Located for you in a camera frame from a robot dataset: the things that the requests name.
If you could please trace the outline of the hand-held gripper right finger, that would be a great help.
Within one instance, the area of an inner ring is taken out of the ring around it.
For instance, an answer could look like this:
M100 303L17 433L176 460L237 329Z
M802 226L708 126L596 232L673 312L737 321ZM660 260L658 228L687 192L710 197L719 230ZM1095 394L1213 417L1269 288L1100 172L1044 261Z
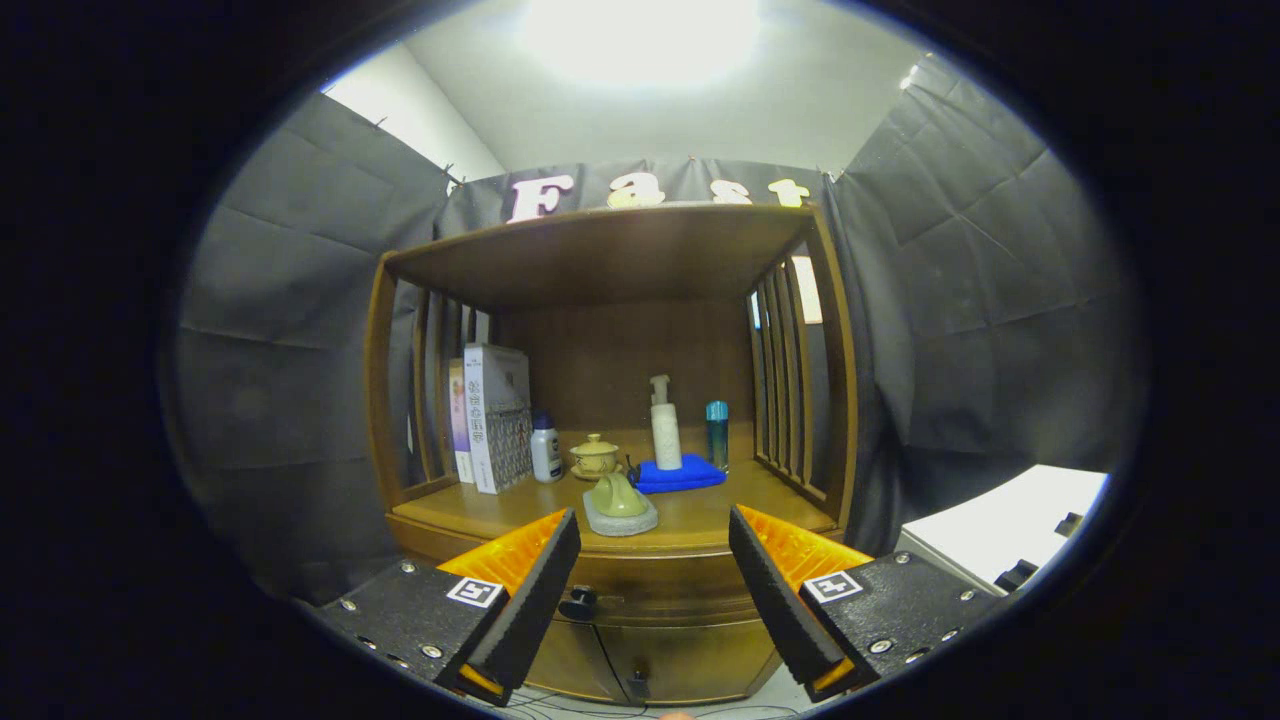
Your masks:
M728 542L778 656L814 702L914 666L1004 607L918 553L873 559L742 503L730 509Z

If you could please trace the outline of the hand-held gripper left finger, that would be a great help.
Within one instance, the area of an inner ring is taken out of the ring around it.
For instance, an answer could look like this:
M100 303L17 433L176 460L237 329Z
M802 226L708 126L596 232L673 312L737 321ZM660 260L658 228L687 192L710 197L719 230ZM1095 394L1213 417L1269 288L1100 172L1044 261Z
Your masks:
M504 707L530 674L579 559L559 509L431 565L402 559L312 609L338 643L431 691Z

